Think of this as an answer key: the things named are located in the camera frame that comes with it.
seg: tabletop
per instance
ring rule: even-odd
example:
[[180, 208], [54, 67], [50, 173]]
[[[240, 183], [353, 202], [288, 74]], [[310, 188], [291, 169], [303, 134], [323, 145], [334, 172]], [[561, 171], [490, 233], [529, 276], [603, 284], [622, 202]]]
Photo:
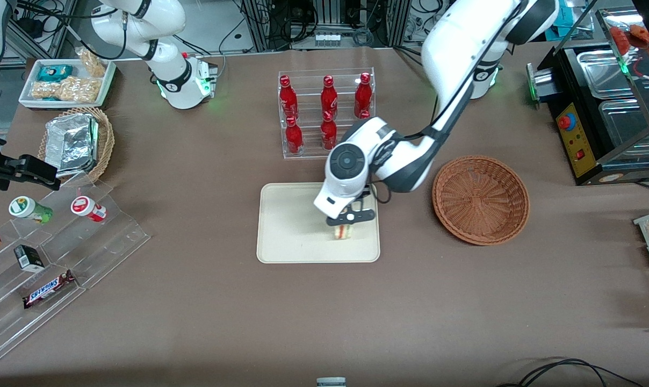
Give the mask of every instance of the tabletop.
[[[546, 106], [528, 101], [525, 64], [550, 47], [507, 54], [428, 181], [379, 207], [372, 264], [256, 259], [261, 188], [324, 178], [323, 160], [283, 160], [277, 74], [374, 66], [378, 115], [409, 134], [427, 125], [435, 99], [420, 66], [392, 49], [232, 56], [216, 98], [182, 111], [160, 98], [145, 63], [118, 63], [106, 110], [116, 145], [102, 180], [153, 237], [2, 358], [0, 385], [283, 386], [344, 376], [351, 387], [478, 387], [516, 382], [560, 356], [649, 386], [649, 256], [632, 224], [649, 213], [649, 190], [574, 185]], [[35, 154], [57, 114], [18, 108], [3, 152]], [[528, 225], [504, 245], [457, 240], [432, 210], [431, 179], [469, 154], [496, 157], [528, 187]], [[12, 183], [0, 192], [0, 225], [13, 197], [46, 193]], [[581, 379], [597, 385], [578, 370], [540, 385]]]

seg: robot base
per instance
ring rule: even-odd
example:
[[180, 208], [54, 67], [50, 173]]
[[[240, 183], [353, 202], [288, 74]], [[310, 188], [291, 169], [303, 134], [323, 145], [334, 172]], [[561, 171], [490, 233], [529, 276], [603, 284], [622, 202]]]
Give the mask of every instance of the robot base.
[[179, 91], [165, 90], [160, 85], [160, 82], [157, 82], [162, 97], [177, 109], [190, 109], [204, 99], [214, 97], [214, 91], [217, 87], [217, 66], [196, 58], [186, 60], [191, 65], [191, 76]]

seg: white tray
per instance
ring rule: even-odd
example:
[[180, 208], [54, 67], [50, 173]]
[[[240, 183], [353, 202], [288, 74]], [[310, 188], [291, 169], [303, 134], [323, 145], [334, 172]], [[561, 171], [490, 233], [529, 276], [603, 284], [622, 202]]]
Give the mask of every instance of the white tray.
[[[349, 239], [334, 238], [334, 227], [313, 204], [322, 183], [271, 183], [260, 193], [257, 255], [263, 263], [374, 262], [379, 257], [378, 218], [352, 226]], [[369, 195], [363, 206], [377, 213]]]
[[54, 65], [71, 65], [74, 67], [74, 71], [71, 75], [77, 76], [78, 78], [93, 78], [86, 70], [86, 67], [81, 63], [81, 59], [38, 59], [33, 64], [31, 72], [26, 77], [26, 83], [24, 88], [21, 91], [19, 96], [19, 103], [24, 105], [26, 108], [34, 109], [71, 109], [71, 108], [97, 108], [98, 106], [103, 106], [105, 97], [112, 83], [112, 78], [114, 78], [115, 70], [117, 65], [113, 61], [103, 61], [107, 65], [105, 69], [105, 75], [103, 76], [103, 86], [100, 88], [100, 93], [98, 93], [98, 98], [94, 103], [80, 103], [74, 101], [45, 101], [42, 99], [35, 99], [31, 96], [31, 89], [33, 88], [33, 83], [38, 77], [40, 68], [43, 66], [54, 66]]

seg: brown wicker basket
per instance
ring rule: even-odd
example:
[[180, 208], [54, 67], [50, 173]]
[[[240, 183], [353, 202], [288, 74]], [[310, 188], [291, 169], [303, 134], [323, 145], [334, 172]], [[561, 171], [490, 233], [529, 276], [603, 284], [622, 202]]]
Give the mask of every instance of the brown wicker basket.
[[491, 157], [465, 156], [448, 162], [432, 186], [442, 224], [475, 245], [511, 240], [528, 222], [528, 191], [516, 172]]
[[[112, 156], [112, 149], [114, 147], [114, 131], [112, 130], [112, 124], [109, 122], [105, 113], [96, 107], [75, 107], [61, 113], [60, 117], [74, 113], [91, 113], [96, 120], [98, 120], [98, 164], [88, 173], [88, 177], [91, 181], [96, 181], [99, 179], [101, 174], [105, 172], [105, 169], [109, 164], [109, 159]], [[47, 131], [42, 135], [42, 142], [40, 143], [40, 149], [38, 151], [38, 158], [41, 160], [45, 160], [46, 143]], [[60, 180], [62, 183], [65, 183], [70, 178], [71, 176], [64, 176], [60, 178]]]

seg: snickers bar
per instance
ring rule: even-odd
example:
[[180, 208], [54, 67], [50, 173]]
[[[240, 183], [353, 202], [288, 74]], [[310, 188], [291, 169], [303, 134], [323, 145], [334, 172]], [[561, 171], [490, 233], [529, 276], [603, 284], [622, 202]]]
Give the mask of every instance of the snickers bar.
[[69, 284], [69, 282], [73, 282], [74, 280], [75, 278], [71, 274], [71, 270], [67, 270], [66, 273], [62, 273], [59, 277], [43, 285], [37, 291], [32, 292], [30, 296], [23, 297], [24, 309], [29, 309], [31, 306], [34, 306], [43, 299], [51, 296], [59, 289], [64, 287], [64, 285]]

